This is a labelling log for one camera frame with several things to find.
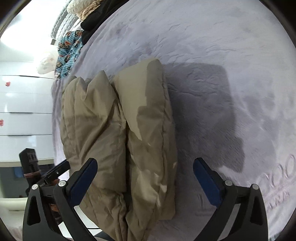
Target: white drawer cabinet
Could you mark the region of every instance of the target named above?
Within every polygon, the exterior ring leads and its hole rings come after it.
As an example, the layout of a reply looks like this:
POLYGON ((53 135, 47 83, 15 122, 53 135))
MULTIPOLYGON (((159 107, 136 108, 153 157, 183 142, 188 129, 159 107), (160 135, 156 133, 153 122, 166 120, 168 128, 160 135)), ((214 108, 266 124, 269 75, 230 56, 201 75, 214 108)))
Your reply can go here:
POLYGON ((29 76, 0 76, 0 92, 51 95, 53 79, 29 76))
POLYGON ((53 158, 52 135, 0 136, 0 162, 18 161, 25 148, 36 150, 38 159, 53 158))
POLYGON ((0 112, 52 113, 49 94, 0 93, 0 112))
POLYGON ((52 115, 0 113, 0 136, 51 135, 52 115))
POLYGON ((0 62, 1 75, 25 75, 54 79, 54 72, 38 74, 36 64, 32 62, 0 62))

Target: folded comforter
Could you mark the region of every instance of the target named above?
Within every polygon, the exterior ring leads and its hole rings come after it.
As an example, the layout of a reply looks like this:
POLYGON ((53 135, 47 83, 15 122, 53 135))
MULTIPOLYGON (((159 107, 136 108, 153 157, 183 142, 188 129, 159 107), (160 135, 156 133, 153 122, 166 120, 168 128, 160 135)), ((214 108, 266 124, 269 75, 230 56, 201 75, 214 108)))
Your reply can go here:
POLYGON ((97 160, 81 209, 113 239, 147 240, 158 220, 174 216, 176 143, 159 60, 126 68, 111 83, 104 71, 70 78, 61 139, 70 174, 97 160))

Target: beige pillow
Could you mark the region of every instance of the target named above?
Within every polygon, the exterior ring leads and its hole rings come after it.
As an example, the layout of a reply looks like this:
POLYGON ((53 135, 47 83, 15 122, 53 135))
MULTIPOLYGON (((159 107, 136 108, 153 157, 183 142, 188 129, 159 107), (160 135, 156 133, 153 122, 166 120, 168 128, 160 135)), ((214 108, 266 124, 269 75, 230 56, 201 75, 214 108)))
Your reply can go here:
POLYGON ((128 240, 147 240, 159 219, 175 214, 177 151, 167 83, 160 61, 148 59, 120 71, 113 85, 128 124, 128 240))
POLYGON ((98 162, 82 211, 113 239, 126 241, 126 120, 104 71, 93 80, 70 79, 63 92, 60 129, 70 174, 90 157, 98 162))

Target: bed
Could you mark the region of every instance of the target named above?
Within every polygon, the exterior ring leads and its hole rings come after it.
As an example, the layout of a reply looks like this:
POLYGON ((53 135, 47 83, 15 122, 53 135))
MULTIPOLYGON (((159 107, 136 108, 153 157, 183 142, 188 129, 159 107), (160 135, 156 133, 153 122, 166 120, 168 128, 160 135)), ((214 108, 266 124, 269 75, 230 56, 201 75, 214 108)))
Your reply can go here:
MULTIPOLYGON (((176 216, 149 240, 194 240, 214 212, 192 164, 203 157, 240 186, 260 186, 269 236, 296 207, 296 49, 258 0, 129 0, 85 46, 69 76, 113 76, 140 60, 164 65, 176 125, 176 216)), ((60 99, 53 86, 56 162, 60 99)))

